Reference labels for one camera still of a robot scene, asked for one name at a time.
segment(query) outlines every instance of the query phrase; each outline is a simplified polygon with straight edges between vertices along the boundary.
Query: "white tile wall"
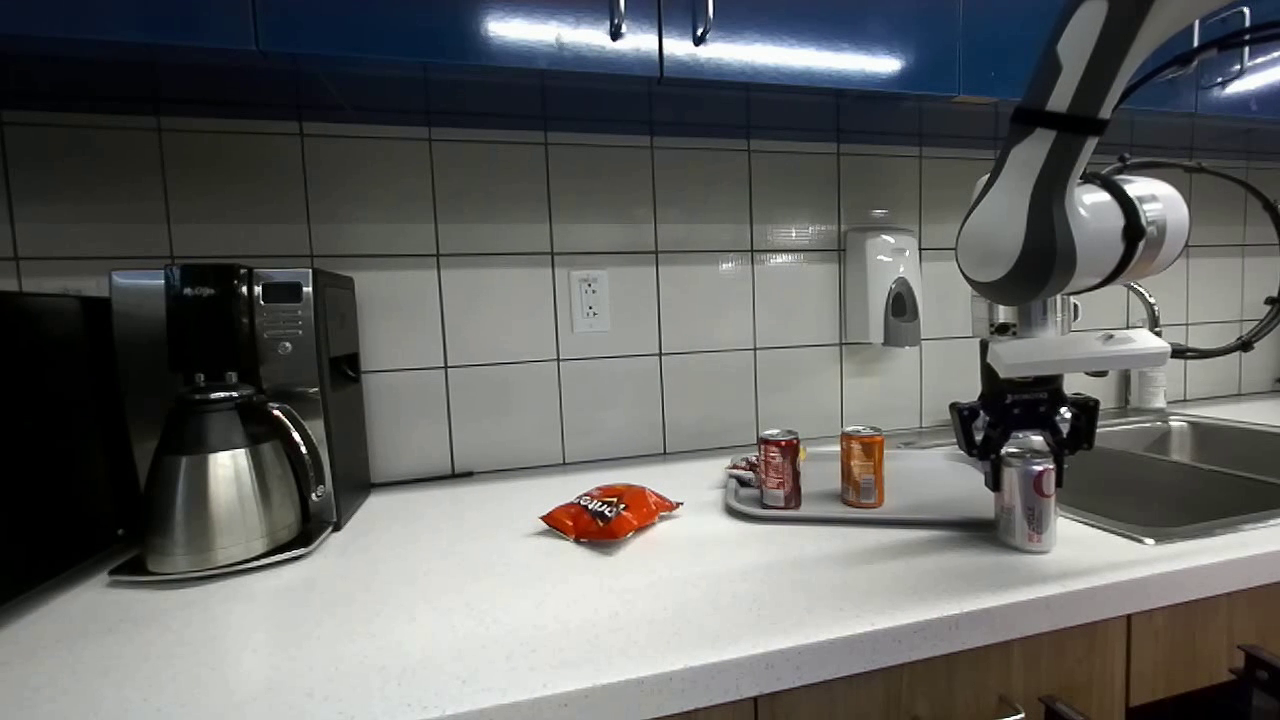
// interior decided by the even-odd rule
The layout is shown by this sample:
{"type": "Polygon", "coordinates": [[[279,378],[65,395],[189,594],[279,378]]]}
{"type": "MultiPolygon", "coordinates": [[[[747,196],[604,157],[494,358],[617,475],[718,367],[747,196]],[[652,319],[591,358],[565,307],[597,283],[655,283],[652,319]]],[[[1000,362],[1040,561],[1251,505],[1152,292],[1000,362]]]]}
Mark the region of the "white tile wall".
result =
{"type": "MultiPolygon", "coordinates": [[[[108,292],[108,268],[315,260],[358,283],[374,482],[747,448],[758,424],[935,430],[981,390],[951,242],[990,154],[476,127],[5,117],[0,290],[108,292]],[[923,242],[923,344],[841,344],[841,229],[923,242]],[[606,272],[606,332],[573,327],[606,272]]],[[[1231,191],[1143,280],[1170,340],[1226,340],[1280,283],[1231,191]]],[[[1085,327],[1136,326],[1124,292],[1085,327]]],[[[1168,395],[1271,394],[1280,344],[1168,364],[1168,395]]],[[[1068,390],[1120,404],[1120,379],[1068,390]]]]}

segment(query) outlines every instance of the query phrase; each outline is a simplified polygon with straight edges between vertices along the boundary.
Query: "coffee carafe handle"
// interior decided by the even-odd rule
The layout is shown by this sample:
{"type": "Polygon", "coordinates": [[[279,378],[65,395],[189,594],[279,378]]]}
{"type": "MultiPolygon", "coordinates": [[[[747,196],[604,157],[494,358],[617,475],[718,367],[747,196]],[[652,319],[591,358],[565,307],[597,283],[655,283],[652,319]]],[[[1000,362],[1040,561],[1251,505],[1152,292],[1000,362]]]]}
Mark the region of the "coffee carafe handle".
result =
{"type": "Polygon", "coordinates": [[[277,424],[289,437],[289,465],[299,475],[299,499],[307,508],[307,521],[315,521],[315,514],[322,514],[322,489],[327,489],[320,443],[289,404],[277,404],[277,399],[262,399],[262,404],[267,404],[267,416],[277,416],[277,424]]]}

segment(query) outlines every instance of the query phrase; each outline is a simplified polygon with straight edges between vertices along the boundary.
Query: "electrical outlet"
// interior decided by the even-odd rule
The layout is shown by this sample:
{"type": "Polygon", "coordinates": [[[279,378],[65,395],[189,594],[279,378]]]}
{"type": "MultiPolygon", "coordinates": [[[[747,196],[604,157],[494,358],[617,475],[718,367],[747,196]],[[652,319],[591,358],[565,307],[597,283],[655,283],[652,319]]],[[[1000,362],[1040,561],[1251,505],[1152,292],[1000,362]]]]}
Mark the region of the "electrical outlet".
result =
{"type": "Polygon", "coordinates": [[[566,277],[573,332],[611,332],[606,272],[566,277]]]}

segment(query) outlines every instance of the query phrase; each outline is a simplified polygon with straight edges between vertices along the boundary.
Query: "lower cabinet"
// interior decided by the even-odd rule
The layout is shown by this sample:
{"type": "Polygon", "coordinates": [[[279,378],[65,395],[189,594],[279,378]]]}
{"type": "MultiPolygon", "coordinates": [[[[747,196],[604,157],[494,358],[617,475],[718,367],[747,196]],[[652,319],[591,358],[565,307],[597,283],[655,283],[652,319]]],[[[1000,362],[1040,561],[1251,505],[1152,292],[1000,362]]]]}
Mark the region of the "lower cabinet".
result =
{"type": "Polygon", "coordinates": [[[679,720],[986,720],[1045,717],[1059,700],[1089,720],[1224,683],[1240,646],[1280,651],[1280,585],[1024,635],[883,671],[682,711],[679,720]]]}

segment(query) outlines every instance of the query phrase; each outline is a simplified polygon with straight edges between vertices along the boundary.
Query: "coffee maker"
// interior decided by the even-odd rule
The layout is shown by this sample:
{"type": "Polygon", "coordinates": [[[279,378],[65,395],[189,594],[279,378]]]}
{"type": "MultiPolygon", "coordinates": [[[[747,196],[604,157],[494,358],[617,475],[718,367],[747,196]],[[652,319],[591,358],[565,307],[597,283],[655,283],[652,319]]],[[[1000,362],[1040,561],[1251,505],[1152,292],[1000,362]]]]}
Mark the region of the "coffee maker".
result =
{"type": "Polygon", "coordinates": [[[143,553],[125,582],[307,556],[368,496],[357,283],[320,268],[111,272],[143,553]]]}

